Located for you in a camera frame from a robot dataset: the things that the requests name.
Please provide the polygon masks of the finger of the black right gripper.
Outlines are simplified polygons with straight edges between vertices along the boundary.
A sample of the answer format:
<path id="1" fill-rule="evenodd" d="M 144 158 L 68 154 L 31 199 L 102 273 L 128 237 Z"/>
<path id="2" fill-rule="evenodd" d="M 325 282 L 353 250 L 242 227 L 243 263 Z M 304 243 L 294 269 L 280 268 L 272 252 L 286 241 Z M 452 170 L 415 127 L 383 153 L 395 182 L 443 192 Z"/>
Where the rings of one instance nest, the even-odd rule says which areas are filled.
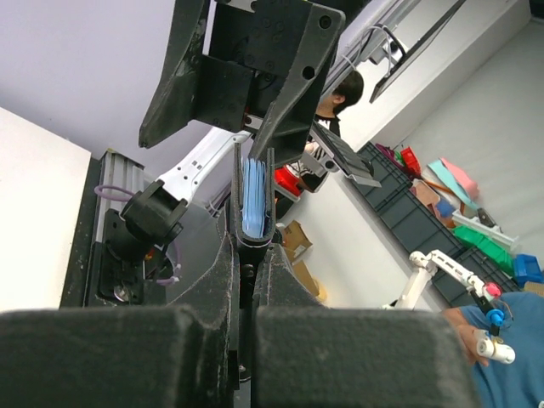
<path id="1" fill-rule="evenodd" d="M 139 147 L 152 148 L 193 118 L 209 2 L 181 0 L 173 17 L 161 77 L 139 129 Z"/>
<path id="2" fill-rule="evenodd" d="M 254 15 L 248 65 L 270 73 L 280 89 L 267 105 L 249 156 L 275 152 L 280 167 L 298 160 L 309 136 L 326 76 L 345 26 L 345 13 L 313 2 L 262 2 Z"/>

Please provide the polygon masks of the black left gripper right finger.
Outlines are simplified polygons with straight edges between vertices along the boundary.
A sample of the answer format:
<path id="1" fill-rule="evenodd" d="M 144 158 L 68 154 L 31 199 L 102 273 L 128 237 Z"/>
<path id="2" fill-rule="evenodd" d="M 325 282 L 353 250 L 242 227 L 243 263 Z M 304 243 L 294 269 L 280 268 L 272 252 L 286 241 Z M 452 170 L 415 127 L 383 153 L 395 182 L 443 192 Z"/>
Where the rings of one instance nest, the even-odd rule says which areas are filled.
<path id="1" fill-rule="evenodd" d="M 477 407 L 453 328 L 426 311 L 330 309 L 283 248 L 259 266 L 252 324 L 255 407 Z"/>

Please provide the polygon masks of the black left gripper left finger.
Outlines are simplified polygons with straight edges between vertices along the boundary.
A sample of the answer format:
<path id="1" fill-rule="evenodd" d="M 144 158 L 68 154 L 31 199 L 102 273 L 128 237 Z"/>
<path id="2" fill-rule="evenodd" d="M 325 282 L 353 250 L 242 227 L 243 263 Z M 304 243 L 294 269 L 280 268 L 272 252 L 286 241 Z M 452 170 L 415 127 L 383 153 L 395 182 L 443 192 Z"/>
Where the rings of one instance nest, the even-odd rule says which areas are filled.
<path id="1" fill-rule="evenodd" d="M 230 407 L 237 257 L 165 307 L 22 311 L 1 317 L 4 407 Z"/>

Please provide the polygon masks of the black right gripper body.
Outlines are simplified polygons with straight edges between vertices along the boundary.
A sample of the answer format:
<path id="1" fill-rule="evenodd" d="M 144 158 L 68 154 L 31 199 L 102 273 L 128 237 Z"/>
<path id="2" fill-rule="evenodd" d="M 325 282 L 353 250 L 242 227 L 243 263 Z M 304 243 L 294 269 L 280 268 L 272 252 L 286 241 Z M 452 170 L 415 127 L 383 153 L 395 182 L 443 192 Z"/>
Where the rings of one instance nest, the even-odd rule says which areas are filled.
<path id="1" fill-rule="evenodd" d="M 291 69 L 309 17 L 306 1 L 251 1 L 253 11 L 216 6 L 199 77 L 199 120 L 236 133 L 264 116 Z"/>

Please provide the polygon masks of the black leather card holder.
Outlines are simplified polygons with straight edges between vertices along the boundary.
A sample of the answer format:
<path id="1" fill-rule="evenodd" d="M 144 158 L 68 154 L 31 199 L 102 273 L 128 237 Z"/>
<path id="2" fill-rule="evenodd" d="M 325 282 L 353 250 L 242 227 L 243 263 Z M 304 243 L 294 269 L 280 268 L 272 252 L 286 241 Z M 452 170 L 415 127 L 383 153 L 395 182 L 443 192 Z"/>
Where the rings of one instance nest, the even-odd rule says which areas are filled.
<path id="1" fill-rule="evenodd" d="M 231 183 L 231 234 L 240 266 L 240 307 L 252 299 L 258 266 L 263 262 L 275 234 L 275 152 L 264 159 L 243 157 L 241 144 L 234 148 Z"/>

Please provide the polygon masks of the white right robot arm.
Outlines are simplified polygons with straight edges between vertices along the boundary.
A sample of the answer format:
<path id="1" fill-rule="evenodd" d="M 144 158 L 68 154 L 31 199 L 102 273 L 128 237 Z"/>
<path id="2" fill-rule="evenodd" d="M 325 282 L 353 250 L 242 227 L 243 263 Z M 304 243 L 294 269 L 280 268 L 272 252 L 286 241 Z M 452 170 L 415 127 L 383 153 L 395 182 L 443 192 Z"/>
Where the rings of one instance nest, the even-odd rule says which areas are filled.
<path id="1" fill-rule="evenodd" d="M 139 129 L 151 148 L 190 122 L 211 131 L 177 165 L 136 193 L 105 237 L 109 252 L 138 262 L 180 231 L 202 181 L 235 145 L 250 157 L 297 160 L 334 60 L 345 14 L 326 3 L 177 1 L 161 77 Z"/>

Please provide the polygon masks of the small white robot arm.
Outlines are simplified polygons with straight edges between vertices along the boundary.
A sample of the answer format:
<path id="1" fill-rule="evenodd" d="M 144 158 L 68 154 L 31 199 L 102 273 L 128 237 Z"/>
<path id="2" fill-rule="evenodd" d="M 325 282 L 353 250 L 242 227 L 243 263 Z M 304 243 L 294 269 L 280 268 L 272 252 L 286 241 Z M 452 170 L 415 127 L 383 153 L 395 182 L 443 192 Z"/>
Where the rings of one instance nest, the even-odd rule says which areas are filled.
<path id="1" fill-rule="evenodd" d="M 416 310 L 429 283 L 450 306 L 473 305 L 485 329 L 476 353 L 514 362 L 500 338 L 497 301 L 512 281 L 484 273 L 483 262 L 439 250 L 410 256 L 413 273 L 382 309 L 280 306 L 262 298 L 253 329 L 255 407 L 477 407 L 479 397 L 454 331 L 437 314 Z"/>

